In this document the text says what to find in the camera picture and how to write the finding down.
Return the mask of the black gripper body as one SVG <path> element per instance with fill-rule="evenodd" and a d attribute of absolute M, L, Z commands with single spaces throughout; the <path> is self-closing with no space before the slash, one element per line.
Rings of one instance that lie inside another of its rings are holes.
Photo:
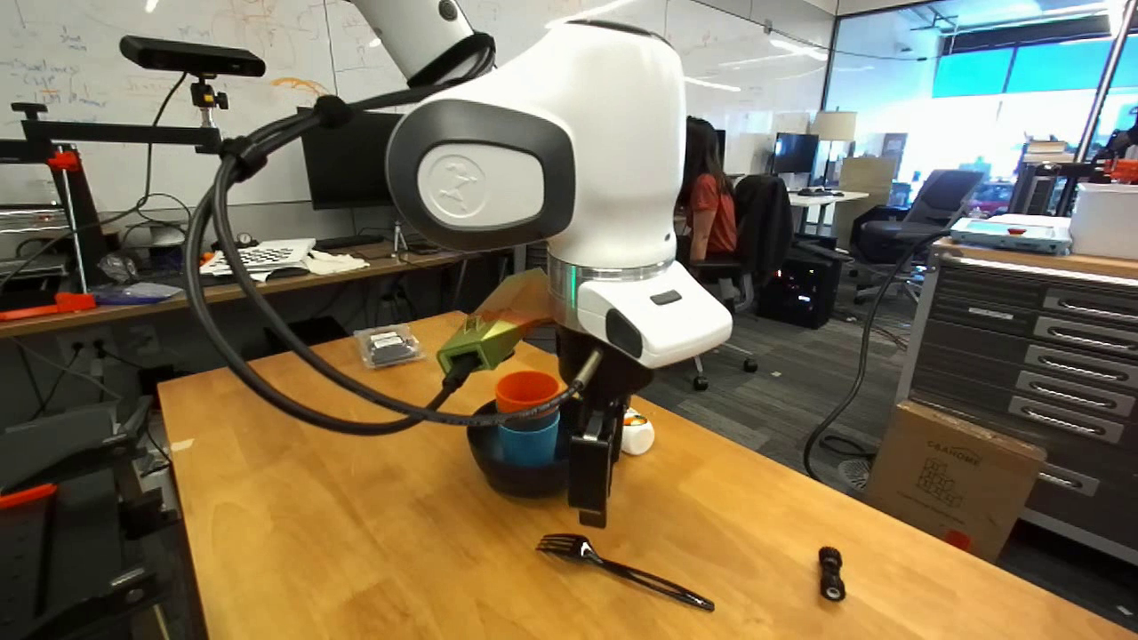
<path fill-rule="evenodd" d="M 553 357 L 557 357 L 557 376 L 564 383 L 574 383 L 579 375 L 587 375 L 579 398 L 596 410 L 611 410 L 616 416 L 621 416 L 629 398 L 649 382 L 646 365 L 638 365 L 637 358 L 616 352 L 611 346 L 591 334 L 557 332 Z"/>

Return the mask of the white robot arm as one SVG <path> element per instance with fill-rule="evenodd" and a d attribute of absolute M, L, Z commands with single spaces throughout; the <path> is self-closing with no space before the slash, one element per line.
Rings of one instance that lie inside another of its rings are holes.
<path fill-rule="evenodd" d="M 618 416 L 649 371 L 705 341 L 680 326 L 681 69 L 653 32 L 567 17 L 510 62 L 458 0 L 352 0 L 416 91 L 385 145 L 411 232 L 448 249 L 540 242 L 521 302 L 553 326 L 567 506 L 608 520 Z"/>

